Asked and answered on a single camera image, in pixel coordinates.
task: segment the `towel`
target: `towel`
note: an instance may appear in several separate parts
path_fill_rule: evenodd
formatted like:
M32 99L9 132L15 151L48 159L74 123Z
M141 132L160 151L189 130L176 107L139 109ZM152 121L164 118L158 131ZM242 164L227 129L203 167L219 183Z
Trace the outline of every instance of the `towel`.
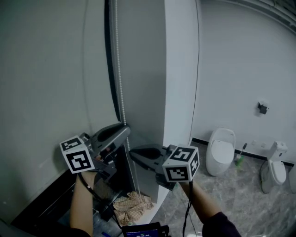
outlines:
M115 215L121 225L135 222L144 214L145 210L153 208L151 198L141 195L135 191L128 193L128 197L121 197L113 202Z

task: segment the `cloth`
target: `cloth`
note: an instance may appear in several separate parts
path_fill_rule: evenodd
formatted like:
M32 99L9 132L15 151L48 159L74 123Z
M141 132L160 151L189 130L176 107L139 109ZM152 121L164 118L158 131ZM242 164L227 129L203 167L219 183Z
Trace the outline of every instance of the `cloth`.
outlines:
M203 225L203 237L241 237L235 225L222 212L210 217Z
M141 195L135 191L128 193L128 197L121 197L113 202L115 215L121 225L128 225L129 222L134 222L140 219L145 210L153 208L151 198Z

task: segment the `black baseboard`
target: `black baseboard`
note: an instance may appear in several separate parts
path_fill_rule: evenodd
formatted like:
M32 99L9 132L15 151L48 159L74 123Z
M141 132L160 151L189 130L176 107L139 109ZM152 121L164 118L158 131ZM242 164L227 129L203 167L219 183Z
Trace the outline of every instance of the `black baseboard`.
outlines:
M40 232L43 224L51 223L52 220L56 222L69 210L75 180L76 175L68 169L36 197L11 224L34 236L44 236Z
M201 140L201 139L197 139L197 138L194 138L194 137L192 138L192 141L195 142L195 143L202 144L202 145L208 145L208 144L209 144L209 142L207 142L207 141L204 141L204 140ZM238 154L238 153L240 153L241 151L235 149L234 152L235 152L236 154ZM243 155L243 156L252 157L252 158L256 158L256 159L260 159L260 160L262 160L262 161L267 161L267 157L265 157L265 156L259 156L259 155L252 154L252 153L248 153L248 152L245 152L245 151L242 152L242 155ZM283 161L283 163L284 163L284 165L286 165L286 166L291 166L291 167L294 166L294 164L289 163L289 162L286 162L286 161Z

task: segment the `display screen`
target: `display screen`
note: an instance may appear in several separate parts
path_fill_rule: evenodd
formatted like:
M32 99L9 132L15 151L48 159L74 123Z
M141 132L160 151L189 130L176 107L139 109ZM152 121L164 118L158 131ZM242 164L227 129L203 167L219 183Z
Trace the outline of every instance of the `display screen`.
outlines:
M127 237L158 237L158 230L127 232Z

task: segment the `bathroom floor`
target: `bathroom floor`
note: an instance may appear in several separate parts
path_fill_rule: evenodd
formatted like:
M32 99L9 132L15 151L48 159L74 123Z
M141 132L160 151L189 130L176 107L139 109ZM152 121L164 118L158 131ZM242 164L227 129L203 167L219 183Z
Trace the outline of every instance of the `bathroom floor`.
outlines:
M194 180L209 193L220 205L224 214L235 224L243 237L267 235L285 236L296 221L296 194L292 194L289 179L269 194L261 191L259 169L264 161L246 157L240 167L231 164L230 168L219 177L212 177L206 170L206 145L192 143L199 148L200 166ZM153 222L168 225L170 235L182 235L185 211L188 199L179 184L169 192ZM185 235L201 235L202 223L193 207L187 218Z

